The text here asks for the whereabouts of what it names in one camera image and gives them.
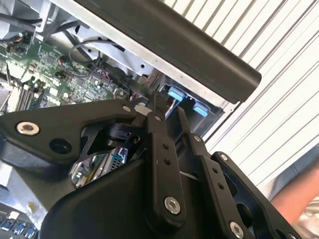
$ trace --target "motherboard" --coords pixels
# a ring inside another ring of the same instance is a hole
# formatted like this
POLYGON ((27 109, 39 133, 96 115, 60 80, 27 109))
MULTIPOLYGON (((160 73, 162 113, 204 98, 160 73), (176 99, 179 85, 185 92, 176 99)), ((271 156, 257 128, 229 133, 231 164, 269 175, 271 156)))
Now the motherboard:
POLYGON ((46 43, 26 41, 0 45, 0 72, 6 65, 20 81, 17 106, 11 111, 126 99, 128 92, 112 82, 108 71, 67 59, 46 43))

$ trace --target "silver screw head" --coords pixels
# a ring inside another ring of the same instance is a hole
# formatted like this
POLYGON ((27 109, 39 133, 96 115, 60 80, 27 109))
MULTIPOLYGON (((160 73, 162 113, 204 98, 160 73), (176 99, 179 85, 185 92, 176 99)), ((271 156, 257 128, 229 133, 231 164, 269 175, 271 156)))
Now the silver screw head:
POLYGON ((228 158, 224 154, 221 154, 220 157, 222 158, 222 160, 228 161, 228 158))
POLYGON ((289 233, 289 235, 292 239, 297 239, 297 237, 295 237, 293 234, 289 233))
POLYGON ((175 215, 180 213, 180 204, 175 198, 173 197, 165 198, 164 205, 170 213, 175 215))
POLYGON ((124 109, 125 111, 127 111, 127 112, 131 112, 131 109, 130 109, 130 107, 127 107, 127 106, 123 106, 123 109, 124 109))
POLYGON ((154 116, 156 120, 161 121, 161 118, 158 116, 154 116))
POLYGON ((40 132, 39 126, 31 122, 21 122, 16 126, 16 130, 27 136, 34 136, 40 132))
POLYGON ((244 238, 244 232, 243 232, 243 230, 241 229, 241 227, 237 223, 231 222, 229 224, 229 226, 230 226, 231 231, 233 232, 233 234, 237 238, 239 238, 239 239, 243 239, 244 238))
POLYGON ((194 138, 196 139, 196 141, 201 142, 201 138, 199 136, 195 135, 194 138))

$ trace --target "wire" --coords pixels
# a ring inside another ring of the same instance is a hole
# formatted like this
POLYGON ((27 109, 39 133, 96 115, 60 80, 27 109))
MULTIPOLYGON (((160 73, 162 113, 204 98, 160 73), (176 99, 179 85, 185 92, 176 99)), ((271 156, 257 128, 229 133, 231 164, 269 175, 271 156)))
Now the wire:
POLYGON ((20 20, 22 20, 22 21, 25 21, 26 23, 29 23, 29 24, 31 24, 31 25, 39 24, 39 23, 42 22, 42 19, 41 19, 41 18, 40 18, 40 19, 21 19, 21 18, 18 18, 18 17, 17 17, 17 19, 20 19, 20 20))
POLYGON ((68 23, 66 23, 66 24, 63 24, 63 25, 59 26, 59 27, 53 32, 53 34, 58 33, 58 32, 62 32, 62 31, 65 31, 66 29, 69 29, 69 28, 72 28, 72 27, 75 27, 75 26, 78 26, 78 25, 80 25, 79 21, 68 22, 68 23))
MULTIPOLYGON (((35 26, 33 26, 33 24, 37 24, 37 23, 42 22, 42 19, 27 20, 27 19, 21 19, 21 18, 15 17, 15 16, 10 16, 10 15, 0 13, 0 21, 7 22, 11 25, 22 28, 25 31, 34 32, 35 26)), ((69 29, 69 28, 72 28, 72 27, 75 27, 78 25, 80 25, 79 21, 68 22, 62 26, 59 26, 52 34, 58 33, 61 31, 65 31, 66 29, 69 29)))
POLYGON ((16 18, 14 16, 9 16, 3 13, 0 13, 0 21, 4 21, 7 22, 11 25, 17 26, 19 28, 22 28, 26 31, 30 31, 30 32, 34 32, 35 31, 35 26, 33 26, 32 24, 20 19, 20 18, 16 18))
MULTIPOLYGON (((72 43, 73 46, 79 44, 79 42, 76 39, 74 39, 74 37, 68 31, 63 31, 63 34, 66 36, 66 38, 68 38, 68 40, 72 43)), ((82 48, 78 48, 78 51, 86 60, 92 60, 92 58, 82 48)))
POLYGON ((89 43, 104 43, 104 44, 110 44, 110 45, 115 45, 117 46, 116 43, 114 42, 111 42, 111 41, 108 41, 108 40, 87 40, 87 41, 83 41, 75 46, 73 46, 70 50, 69 50, 69 58, 71 60, 73 60, 74 62, 77 62, 77 63, 80 63, 80 64, 88 64, 88 63, 92 63, 92 62, 95 62, 96 60, 99 60, 100 59, 100 56, 97 58, 97 59, 94 59, 94 60, 91 60, 91 61, 76 61, 73 59, 72 57, 72 52, 75 50, 75 49, 78 49, 80 47, 83 47, 84 45, 86 44, 89 44, 89 43))

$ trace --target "black plastic cover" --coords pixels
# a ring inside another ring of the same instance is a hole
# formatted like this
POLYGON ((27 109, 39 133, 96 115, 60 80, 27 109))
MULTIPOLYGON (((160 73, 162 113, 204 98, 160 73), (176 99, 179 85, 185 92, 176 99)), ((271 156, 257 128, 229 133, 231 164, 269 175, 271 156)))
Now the black plastic cover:
POLYGON ((261 74, 159 0, 75 0, 227 101, 244 102, 261 74))

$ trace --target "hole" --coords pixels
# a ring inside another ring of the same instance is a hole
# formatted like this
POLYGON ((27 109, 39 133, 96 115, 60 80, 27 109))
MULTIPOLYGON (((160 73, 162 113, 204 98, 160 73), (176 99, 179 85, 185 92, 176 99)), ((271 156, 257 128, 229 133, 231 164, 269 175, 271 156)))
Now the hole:
POLYGON ((25 131, 32 131, 34 130, 33 126, 29 125, 29 124, 25 124, 24 126, 22 126, 22 128, 25 130, 25 131))
POLYGON ((78 26, 75 28, 75 33, 76 33, 76 34, 79 33, 80 27, 81 27, 81 25, 78 25, 78 26))
POLYGON ((250 228, 253 225, 253 216, 251 212, 249 211, 249 209, 246 207, 246 205, 239 203, 237 204, 237 210, 239 212, 239 215, 244 225, 247 228, 250 228))
POLYGON ((177 208, 176 203, 175 203, 175 202, 173 202, 173 201, 170 201, 168 204, 169 204, 169 205, 170 205, 170 207, 171 207, 171 208, 173 208, 173 209, 176 209, 176 208, 177 208))
POLYGON ((68 154, 72 151, 72 145, 62 138, 56 138, 51 141, 50 148, 58 154, 68 154))
POLYGON ((140 141, 141 141, 141 138, 140 138, 138 135, 134 136, 134 137, 131 139, 131 142, 132 142, 132 143, 138 143, 138 142, 140 142, 140 141))
POLYGON ((234 230, 235 230, 235 232, 236 232, 237 234, 240 234, 240 230, 239 230, 239 228, 238 228, 237 226, 234 227, 234 230))
POLYGON ((164 163, 166 164, 166 165, 168 165, 168 166, 170 166, 170 160, 169 159, 164 159, 164 163))
POLYGON ((277 232, 278 236, 280 237, 280 239, 287 239, 285 234, 281 230, 276 229, 276 232, 277 232))
POLYGON ((224 186, 221 183, 218 183, 218 186, 221 190, 224 190, 224 186))
POLYGON ((168 150, 168 149, 169 149, 169 147, 168 147, 168 145, 167 145, 167 144, 163 144, 163 148, 164 148, 164 149, 166 149, 166 150, 168 150))

